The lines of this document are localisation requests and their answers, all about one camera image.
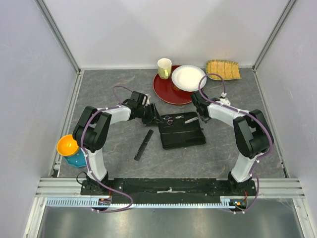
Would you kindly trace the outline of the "silver hair scissors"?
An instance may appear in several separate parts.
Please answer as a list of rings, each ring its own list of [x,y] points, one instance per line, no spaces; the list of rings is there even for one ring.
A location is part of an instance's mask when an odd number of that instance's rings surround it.
[[[163,119],[167,121],[167,124],[168,124],[168,125],[172,125],[172,124],[173,124],[173,121],[176,120],[176,119],[183,119],[183,118],[184,118],[183,115],[176,116],[176,117],[171,117],[171,116],[169,116],[169,115],[165,115],[165,116],[163,117]]]

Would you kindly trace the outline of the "black hair comb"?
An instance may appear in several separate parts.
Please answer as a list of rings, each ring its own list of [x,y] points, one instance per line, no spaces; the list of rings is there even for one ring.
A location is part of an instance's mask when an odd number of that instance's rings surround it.
[[[152,129],[149,129],[148,133],[146,134],[144,140],[141,143],[141,146],[139,147],[139,149],[138,149],[138,151],[137,151],[137,153],[136,153],[136,155],[134,157],[135,161],[140,161],[140,159],[141,159],[141,157],[142,157],[142,155],[143,155],[143,153],[144,153],[144,151],[145,151],[145,149],[146,149],[146,147],[148,145],[148,142],[149,142],[150,138],[152,137],[153,133],[154,133],[154,131]]]

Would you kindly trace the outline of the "black zip tool case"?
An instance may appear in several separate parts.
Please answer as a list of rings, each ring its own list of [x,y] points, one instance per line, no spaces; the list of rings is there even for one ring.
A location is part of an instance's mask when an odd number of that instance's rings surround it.
[[[164,150],[185,148],[190,146],[204,145],[206,138],[198,120],[185,124],[186,120],[197,117],[196,112],[186,112],[178,114],[167,114],[171,117],[183,115],[183,119],[176,119],[172,125],[162,119],[162,124],[158,125],[160,139]]]

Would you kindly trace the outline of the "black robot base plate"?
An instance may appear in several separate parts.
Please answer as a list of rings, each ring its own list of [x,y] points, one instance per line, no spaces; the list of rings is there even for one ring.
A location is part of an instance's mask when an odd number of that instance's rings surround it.
[[[251,179],[238,185],[216,178],[110,178],[106,186],[132,197],[140,203],[218,202],[221,196],[254,196],[256,185]]]

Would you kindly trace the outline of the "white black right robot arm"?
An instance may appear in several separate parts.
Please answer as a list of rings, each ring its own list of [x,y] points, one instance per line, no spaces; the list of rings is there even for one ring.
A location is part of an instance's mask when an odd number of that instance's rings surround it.
[[[239,156],[228,174],[226,187],[230,194],[240,194],[251,185],[256,163],[272,149],[274,143],[263,112],[241,110],[231,106],[226,98],[208,99],[199,91],[191,94],[191,99],[202,121],[217,119],[233,127]]]

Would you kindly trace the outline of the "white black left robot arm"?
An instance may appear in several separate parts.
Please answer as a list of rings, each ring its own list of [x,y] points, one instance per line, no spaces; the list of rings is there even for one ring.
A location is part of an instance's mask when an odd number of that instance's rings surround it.
[[[84,153],[88,177],[93,179],[92,190],[103,195],[109,184],[103,158],[103,146],[112,124],[141,119],[146,126],[163,123],[154,103],[146,94],[133,91],[129,99],[116,106],[95,108],[86,106],[73,130],[72,137]]]

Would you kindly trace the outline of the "silver thinning scissors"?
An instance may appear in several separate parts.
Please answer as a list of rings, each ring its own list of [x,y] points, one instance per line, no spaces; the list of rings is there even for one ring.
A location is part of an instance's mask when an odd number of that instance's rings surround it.
[[[200,118],[200,117],[194,117],[194,118],[191,118],[191,119],[189,119],[189,120],[186,120],[186,121],[185,121],[185,124],[192,123],[192,122],[198,120],[199,118]]]

